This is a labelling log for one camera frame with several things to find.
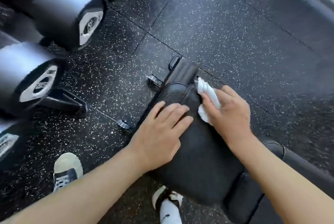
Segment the shoelace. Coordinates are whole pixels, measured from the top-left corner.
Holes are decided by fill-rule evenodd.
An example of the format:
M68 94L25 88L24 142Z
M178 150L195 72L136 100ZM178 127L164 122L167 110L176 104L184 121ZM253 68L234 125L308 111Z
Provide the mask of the shoelace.
M68 175L64 175L62 177L56 178L56 185L54 187L53 192L57 191L58 189L66 186L69 184L69 176Z

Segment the leg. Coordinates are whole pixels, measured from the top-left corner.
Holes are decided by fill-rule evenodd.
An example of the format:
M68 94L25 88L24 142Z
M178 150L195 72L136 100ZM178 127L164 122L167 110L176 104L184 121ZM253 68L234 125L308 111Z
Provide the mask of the leg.
M83 169L79 158L72 153L62 154L54 163L53 179L55 193L58 189L68 185L83 176Z
M161 224L182 224L179 207L183 196L167 189L165 186L159 188L152 197L155 210L160 214Z

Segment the sneaker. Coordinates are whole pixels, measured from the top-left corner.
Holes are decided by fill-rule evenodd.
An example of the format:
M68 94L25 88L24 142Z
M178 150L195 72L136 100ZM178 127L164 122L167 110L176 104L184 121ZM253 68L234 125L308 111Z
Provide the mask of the sneaker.
M54 163L53 180L55 193L84 174L79 158L73 153L62 154Z
M160 213L161 204L165 199L168 199L170 202L176 205L177 208L180 208L182 205L183 196L175 191L172 191L171 189L166 188L166 186L160 187L152 196L153 208L158 213Z

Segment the hand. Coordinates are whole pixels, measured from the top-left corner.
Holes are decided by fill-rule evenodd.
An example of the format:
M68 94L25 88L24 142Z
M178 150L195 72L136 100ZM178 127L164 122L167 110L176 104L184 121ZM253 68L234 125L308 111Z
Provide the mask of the hand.
M171 104L157 116L165 102L157 103L133 135L127 148L138 154L144 172L156 169L172 160L179 150L179 137L193 118L180 118L189 111L185 105Z
M223 86L221 90L215 89L215 92L222 108L216 109L206 94L202 94L203 106L226 144L230 146L231 142L252 135L248 103L229 86Z

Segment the weight bench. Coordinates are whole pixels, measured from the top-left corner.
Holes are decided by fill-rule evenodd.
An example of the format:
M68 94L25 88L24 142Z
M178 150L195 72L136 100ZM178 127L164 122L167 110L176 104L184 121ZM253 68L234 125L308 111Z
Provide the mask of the weight bench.
M181 147L173 160L149 173L165 186L199 204L219 204L235 224L283 223L259 184L228 149L220 135L199 117L201 97L194 80L198 66L174 57L170 73L160 85L134 131L159 101L187 105L193 123L180 137ZM334 198L334 178L322 172L281 144L261 139L276 156Z

